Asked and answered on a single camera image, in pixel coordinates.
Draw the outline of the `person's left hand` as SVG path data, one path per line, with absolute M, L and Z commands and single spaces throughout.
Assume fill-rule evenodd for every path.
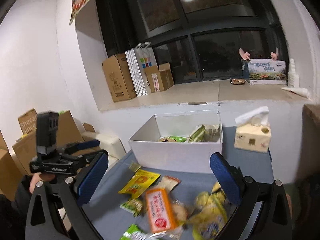
M 49 173 L 35 173 L 32 176 L 32 179 L 30 181 L 30 186 L 29 186 L 29 191 L 31 194 L 33 194 L 36 184 L 39 181 L 51 181 L 55 178 L 54 174 L 49 174 Z

